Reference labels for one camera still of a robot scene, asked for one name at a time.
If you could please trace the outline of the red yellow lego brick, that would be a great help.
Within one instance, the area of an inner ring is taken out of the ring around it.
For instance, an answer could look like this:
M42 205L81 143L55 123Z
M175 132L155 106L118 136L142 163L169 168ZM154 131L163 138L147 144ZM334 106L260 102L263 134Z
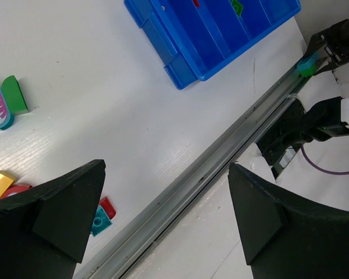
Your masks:
M193 0L193 3L197 8L200 7L200 3L198 2L198 0Z

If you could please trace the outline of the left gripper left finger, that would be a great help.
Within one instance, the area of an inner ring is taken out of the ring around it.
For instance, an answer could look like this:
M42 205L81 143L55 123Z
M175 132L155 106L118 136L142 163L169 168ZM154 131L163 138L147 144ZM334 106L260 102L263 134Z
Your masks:
M92 160L0 199L0 278L72 278L86 251L105 181Z

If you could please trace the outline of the green teal lego stack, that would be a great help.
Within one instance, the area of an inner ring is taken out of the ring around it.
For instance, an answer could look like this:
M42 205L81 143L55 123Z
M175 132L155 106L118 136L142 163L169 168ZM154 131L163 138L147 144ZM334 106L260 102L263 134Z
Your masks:
M303 58L297 65L297 70L301 77L310 77L315 74L318 70L317 60L319 59L319 54L317 52L313 53L311 56Z

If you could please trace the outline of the green square lego brick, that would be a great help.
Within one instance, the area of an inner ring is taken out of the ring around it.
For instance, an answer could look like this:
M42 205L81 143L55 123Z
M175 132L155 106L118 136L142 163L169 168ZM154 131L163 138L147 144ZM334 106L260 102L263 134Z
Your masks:
M243 9L244 9L243 5L238 0L231 0L230 3L232 5L236 15L238 17L241 17Z

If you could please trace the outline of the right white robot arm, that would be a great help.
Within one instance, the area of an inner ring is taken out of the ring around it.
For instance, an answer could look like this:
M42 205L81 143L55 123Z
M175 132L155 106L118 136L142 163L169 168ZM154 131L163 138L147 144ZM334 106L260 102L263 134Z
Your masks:
M317 76L348 63L349 19L345 19L312 35L297 66ZM341 112L341 104L345 101L342 97L326 99L314 104L305 114L282 121L277 142L287 146L301 145L349 135L349 120Z

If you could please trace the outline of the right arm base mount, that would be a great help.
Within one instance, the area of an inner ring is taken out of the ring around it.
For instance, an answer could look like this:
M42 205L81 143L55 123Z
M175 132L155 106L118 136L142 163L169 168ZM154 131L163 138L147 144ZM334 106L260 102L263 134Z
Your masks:
M292 144L285 144L283 138L289 130L287 125L293 122L296 116L301 116L304 111L302 103L296 99L257 141L257 146L261 151L262 157L268 163L275 179L278 178L280 173L288 165L287 162L282 163L286 151L293 156L298 151L298 147Z

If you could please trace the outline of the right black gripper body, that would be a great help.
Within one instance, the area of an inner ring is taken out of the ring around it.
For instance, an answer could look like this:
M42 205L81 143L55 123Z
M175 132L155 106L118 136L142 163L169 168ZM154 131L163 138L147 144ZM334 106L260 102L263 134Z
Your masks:
M304 59L313 57L314 53L324 48L329 63L321 69L316 69L316 76L326 71L335 70L349 63L349 19L340 21L327 29L312 35Z

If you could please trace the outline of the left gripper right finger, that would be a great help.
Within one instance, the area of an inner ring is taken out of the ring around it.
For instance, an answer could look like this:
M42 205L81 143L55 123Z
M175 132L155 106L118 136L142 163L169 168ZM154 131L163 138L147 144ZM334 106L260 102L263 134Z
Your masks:
M349 212L301 197L245 167L229 189L254 278L349 278Z

